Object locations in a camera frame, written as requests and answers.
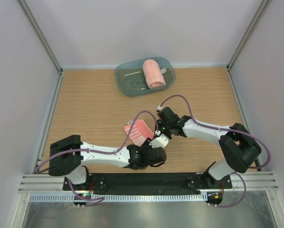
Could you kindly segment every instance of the white panel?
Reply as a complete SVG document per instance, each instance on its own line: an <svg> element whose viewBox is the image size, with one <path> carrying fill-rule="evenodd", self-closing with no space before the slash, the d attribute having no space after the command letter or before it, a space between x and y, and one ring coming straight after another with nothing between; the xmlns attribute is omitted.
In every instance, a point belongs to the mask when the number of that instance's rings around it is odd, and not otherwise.
<svg viewBox="0 0 284 228"><path fill-rule="evenodd" d="M268 169L284 196L284 0L271 2L232 75L250 129L272 150Z"/></svg>
<svg viewBox="0 0 284 228"><path fill-rule="evenodd" d="M0 0L0 228L35 164L58 73L15 0Z"/></svg>
<svg viewBox="0 0 284 228"><path fill-rule="evenodd" d="M62 67L226 65L261 0L27 0Z"/></svg>

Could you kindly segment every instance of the clear plastic tray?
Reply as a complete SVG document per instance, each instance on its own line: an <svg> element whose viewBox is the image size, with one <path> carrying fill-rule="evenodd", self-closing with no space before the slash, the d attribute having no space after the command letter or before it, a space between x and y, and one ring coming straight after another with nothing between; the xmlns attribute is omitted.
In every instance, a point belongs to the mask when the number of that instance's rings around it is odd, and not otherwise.
<svg viewBox="0 0 284 228"><path fill-rule="evenodd" d="M143 72L143 63L148 59L153 59L156 61L161 70L164 68L166 69L166 72L163 73L166 85L153 89L150 89L147 86ZM176 80L174 69L167 59L162 57L146 58L119 65L114 71L114 76L119 89L127 96L140 96L157 92L168 88Z"/></svg>

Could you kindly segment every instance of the wooden floor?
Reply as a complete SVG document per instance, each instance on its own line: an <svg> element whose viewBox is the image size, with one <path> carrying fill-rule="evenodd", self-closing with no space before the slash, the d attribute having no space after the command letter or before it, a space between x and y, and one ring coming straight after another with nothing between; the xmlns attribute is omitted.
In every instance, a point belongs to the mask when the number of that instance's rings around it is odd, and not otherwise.
<svg viewBox="0 0 284 228"><path fill-rule="evenodd" d="M119 91L113 70L65 72L43 158L49 145L72 134L102 146L120 146L126 136L124 126L141 110L156 112L157 106L174 94L184 95L196 119L217 125L241 123L240 114L225 68L175 69L176 81L168 89L139 97ZM189 115L181 98L166 103L180 117ZM141 116L151 129L150 115ZM138 172L200 172L223 157L219 146L174 136L165 148L167 161L159 168ZM89 165L89 172L137 172L108 165Z"/></svg>

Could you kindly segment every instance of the black mounting plate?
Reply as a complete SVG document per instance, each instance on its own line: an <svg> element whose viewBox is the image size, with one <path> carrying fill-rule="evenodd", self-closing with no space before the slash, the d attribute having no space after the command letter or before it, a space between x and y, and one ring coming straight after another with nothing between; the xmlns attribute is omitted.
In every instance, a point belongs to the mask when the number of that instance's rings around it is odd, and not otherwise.
<svg viewBox="0 0 284 228"><path fill-rule="evenodd" d="M90 174L94 194L98 195L193 195L202 189L231 189L230 176L221 179L218 186L209 187L202 173L93 173ZM74 186L75 190L89 190L90 186ZM70 190L65 179L63 190Z"/></svg>

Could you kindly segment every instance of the pink towel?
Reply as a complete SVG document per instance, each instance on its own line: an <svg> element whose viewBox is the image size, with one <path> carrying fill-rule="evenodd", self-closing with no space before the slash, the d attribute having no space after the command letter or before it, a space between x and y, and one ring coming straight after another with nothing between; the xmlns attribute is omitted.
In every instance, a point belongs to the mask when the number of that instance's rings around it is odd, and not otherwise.
<svg viewBox="0 0 284 228"><path fill-rule="evenodd" d="M128 134L130 125L124 127L126 134ZM144 120L137 120L132 128L130 139L131 141L137 145L141 146L147 138L153 138L154 133L150 130L148 125L145 123Z"/></svg>
<svg viewBox="0 0 284 228"><path fill-rule="evenodd" d="M159 64L156 61L152 59L146 60L143 63L143 71L149 88L152 89L166 85Z"/></svg>

